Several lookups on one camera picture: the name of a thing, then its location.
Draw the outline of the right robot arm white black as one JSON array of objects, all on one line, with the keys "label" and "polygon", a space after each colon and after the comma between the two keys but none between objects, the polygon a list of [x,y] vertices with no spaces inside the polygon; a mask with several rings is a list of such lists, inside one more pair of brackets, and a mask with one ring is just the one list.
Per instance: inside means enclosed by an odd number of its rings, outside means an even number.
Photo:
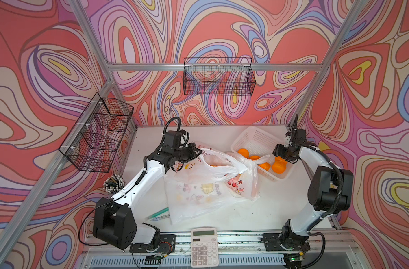
[{"label": "right robot arm white black", "polygon": [[283,248],[293,249],[304,244],[323,219],[349,209],[354,175],[337,166],[307,140],[305,130],[296,127],[286,133],[285,142],[276,145],[273,154],[292,164],[301,160],[314,172],[307,191],[308,203],[285,223],[278,237]]}]

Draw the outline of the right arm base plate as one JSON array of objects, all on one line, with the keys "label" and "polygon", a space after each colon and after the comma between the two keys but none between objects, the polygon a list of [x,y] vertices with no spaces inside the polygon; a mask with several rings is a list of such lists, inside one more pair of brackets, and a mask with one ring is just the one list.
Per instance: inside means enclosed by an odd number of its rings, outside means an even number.
[{"label": "right arm base plate", "polygon": [[311,247],[307,236],[281,235],[280,233],[262,234],[260,240],[264,243],[265,249],[271,251],[288,252],[308,252]]}]

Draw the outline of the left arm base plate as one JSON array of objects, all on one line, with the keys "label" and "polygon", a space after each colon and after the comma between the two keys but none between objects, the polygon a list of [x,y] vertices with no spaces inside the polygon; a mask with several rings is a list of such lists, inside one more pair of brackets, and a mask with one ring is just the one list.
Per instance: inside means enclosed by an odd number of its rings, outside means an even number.
[{"label": "left arm base plate", "polygon": [[170,254],[175,251],[176,235],[175,234],[158,234],[149,244],[134,243],[130,246],[130,253],[145,254]]}]

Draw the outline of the clear plastic bag bottom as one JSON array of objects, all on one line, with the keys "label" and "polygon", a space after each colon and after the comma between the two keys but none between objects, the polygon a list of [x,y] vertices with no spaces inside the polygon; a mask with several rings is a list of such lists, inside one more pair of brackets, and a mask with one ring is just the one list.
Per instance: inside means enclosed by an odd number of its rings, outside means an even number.
[{"label": "clear plastic bag bottom", "polygon": [[232,173],[218,177],[214,173],[190,173],[182,170],[164,178],[165,193],[171,223],[179,224],[217,209],[248,201],[237,191],[240,175]]}]

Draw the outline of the printed white plastic bag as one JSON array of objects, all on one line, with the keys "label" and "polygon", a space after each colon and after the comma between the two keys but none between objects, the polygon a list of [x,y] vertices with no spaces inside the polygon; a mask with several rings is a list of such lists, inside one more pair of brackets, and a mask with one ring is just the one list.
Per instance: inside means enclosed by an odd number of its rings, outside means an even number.
[{"label": "printed white plastic bag", "polygon": [[271,156],[264,155],[257,160],[251,160],[239,153],[228,152],[228,155],[245,165],[247,170],[238,174],[234,178],[226,180],[226,186],[231,190],[234,197],[242,197],[255,201],[259,198],[258,165],[269,163],[271,161]]}]

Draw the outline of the white plastic fruit basket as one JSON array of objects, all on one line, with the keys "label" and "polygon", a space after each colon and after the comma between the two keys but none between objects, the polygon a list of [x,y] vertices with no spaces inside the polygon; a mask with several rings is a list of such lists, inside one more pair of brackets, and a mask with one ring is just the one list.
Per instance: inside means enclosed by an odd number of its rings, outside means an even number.
[{"label": "white plastic fruit basket", "polygon": [[[230,150],[238,152],[240,149],[246,149],[250,155],[263,157],[271,155],[270,164],[275,162],[275,157],[272,152],[277,144],[282,144],[282,139],[273,136],[272,134],[250,126],[246,128],[231,144]],[[283,173],[275,173],[271,168],[269,171],[258,167],[258,173],[271,181],[288,179],[293,172],[293,164],[287,163],[286,170]]]}]

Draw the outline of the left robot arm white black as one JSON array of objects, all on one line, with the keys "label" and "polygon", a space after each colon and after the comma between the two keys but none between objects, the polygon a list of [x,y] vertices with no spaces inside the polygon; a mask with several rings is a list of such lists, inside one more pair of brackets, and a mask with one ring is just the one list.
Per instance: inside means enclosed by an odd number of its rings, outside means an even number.
[{"label": "left robot arm white black", "polygon": [[185,130],[165,131],[159,146],[144,157],[141,171],[111,198],[101,198],[95,207],[93,236],[121,250],[133,244],[160,244],[160,230],[151,224],[137,224],[133,211],[150,188],[176,163],[186,164],[202,154],[194,142],[189,142]]}]

